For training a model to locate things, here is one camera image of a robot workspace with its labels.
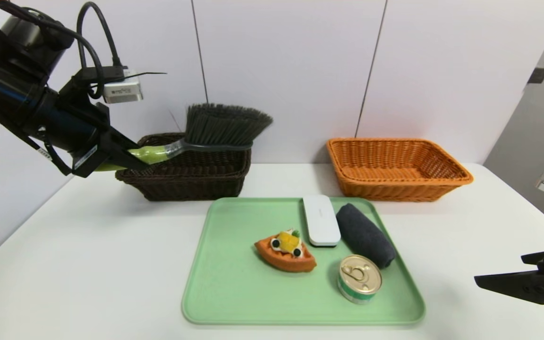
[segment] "remote control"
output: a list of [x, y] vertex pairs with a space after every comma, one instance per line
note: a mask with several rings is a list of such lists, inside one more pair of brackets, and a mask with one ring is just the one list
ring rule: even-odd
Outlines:
[[310, 243], [317, 247], [334, 247], [341, 239], [335, 211], [328, 196], [304, 197]]

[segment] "table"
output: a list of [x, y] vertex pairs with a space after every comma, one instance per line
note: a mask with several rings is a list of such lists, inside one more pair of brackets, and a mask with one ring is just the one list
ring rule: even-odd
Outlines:
[[[180, 303], [211, 202], [74, 178], [0, 247], [0, 340], [544, 339], [544, 306], [475, 285], [533, 269], [544, 215], [489, 170], [434, 203], [374, 203], [427, 305], [411, 327], [199, 326]], [[253, 164], [241, 196], [340, 196], [330, 164]], [[177, 253], [184, 260], [176, 260]]]

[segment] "can lid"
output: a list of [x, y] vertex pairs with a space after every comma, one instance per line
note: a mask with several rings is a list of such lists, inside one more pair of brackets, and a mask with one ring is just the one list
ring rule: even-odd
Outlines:
[[351, 255], [341, 261], [339, 275], [348, 288], [371, 295], [382, 286], [382, 274], [369, 259], [360, 255]]

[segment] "brush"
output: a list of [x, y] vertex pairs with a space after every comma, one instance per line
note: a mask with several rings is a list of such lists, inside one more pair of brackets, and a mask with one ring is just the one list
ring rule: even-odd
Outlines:
[[[188, 108], [184, 138], [167, 145], [143, 146], [128, 151], [147, 164], [167, 161], [184, 151], [244, 151], [253, 146], [253, 140], [272, 121], [272, 117], [253, 108], [196, 104]], [[121, 166], [104, 163], [97, 171], [122, 169]]]

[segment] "basket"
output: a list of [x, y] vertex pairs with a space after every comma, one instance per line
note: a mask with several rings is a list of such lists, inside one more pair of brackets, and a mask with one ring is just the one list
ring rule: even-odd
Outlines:
[[[181, 133], [153, 134], [138, 144], [165, 145]], [[251, 165], [251, 150], [197, 152], [153, 164], [145, 170], [119, 170], [115, 177], [136, 187], [150, 201], [196, 201], [236, 197]]]
[[334, 138], [326, 147], [345, 196], [432, 202], [473, 181], [463, 166], [429, 140]]

